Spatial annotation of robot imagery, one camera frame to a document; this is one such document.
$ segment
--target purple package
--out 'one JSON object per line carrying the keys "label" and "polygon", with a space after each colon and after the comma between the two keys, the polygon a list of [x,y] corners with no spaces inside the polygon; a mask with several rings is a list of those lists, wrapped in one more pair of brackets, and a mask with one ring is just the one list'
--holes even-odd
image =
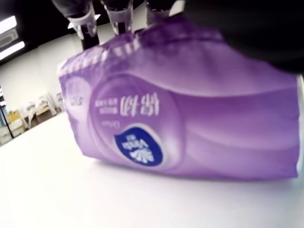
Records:
{"label": "purple package", "polygon": [[59,75],[85,156],[195,178],[298,176],[302,78],[181,15],[72,57]]}

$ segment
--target ceiling light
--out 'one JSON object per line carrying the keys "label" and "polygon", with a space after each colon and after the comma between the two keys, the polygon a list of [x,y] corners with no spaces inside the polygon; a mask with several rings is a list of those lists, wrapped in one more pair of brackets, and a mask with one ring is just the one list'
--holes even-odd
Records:
{"label": "ceiling light", "polygon": [[[95,20],[97,20],[99,17],[100,17],[100,14],[96,14],[96,15],[95,15]],[[69,23],[69,25],[68,25],[67,28],[68,28],[68,29],[72,29],[72,28],[74,28],[74,25],[73,25],[72,23]]]}
{"label": "ceiling light", "polygon": [[0,34],[17,26],[15,16],[7,18],[0,22]]}
{"label": "ceiling light", "polygon": [[24,48],[25,44],[24,42],[17,43],[8,49],[0,52],[0,60],[4,59],[5,57],[9,56],[10,54],[13,54],[14,52]]}

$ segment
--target ceiling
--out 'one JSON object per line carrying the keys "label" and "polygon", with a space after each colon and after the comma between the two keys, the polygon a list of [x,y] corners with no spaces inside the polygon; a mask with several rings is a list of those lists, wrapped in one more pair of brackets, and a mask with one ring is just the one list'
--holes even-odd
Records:
{"label": "ceiling", "polygon": [[[134,8],[143,0],[134,0]],[[101,14],[97,25],[109,23],[109,18],[100,1],[93,1],[96,14]],[[73,29],[67,29],[68,20],[64,18],[52,4],[51,0],[1,0],[0,21],[15,16],[17,20],[17,32],[19,39],[14,43],[25,42],[25,47],[16,53],[0,60],[0,66],[38,46],[74,33]],[[9,48],[0,48],[0,52]]]}

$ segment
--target logo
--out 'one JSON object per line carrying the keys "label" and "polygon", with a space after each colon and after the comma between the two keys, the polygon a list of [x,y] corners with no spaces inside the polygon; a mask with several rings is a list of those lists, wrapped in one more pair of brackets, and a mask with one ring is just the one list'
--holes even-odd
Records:
{"label": "logo", "polygon": [[133,127],[115,136],[121,153],[129,160],[144,166],[162,163],[163,154],[153,137],[140,127]]}

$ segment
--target white tabletop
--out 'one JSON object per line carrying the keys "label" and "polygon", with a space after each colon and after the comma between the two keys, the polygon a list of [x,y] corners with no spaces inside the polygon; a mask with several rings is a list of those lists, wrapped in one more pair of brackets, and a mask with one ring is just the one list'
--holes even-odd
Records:
{"label": "white tabletop", "polygon": [[304,181],[187,180],[81,155],[66,114],[0,148],[1,228],[303,228]]}

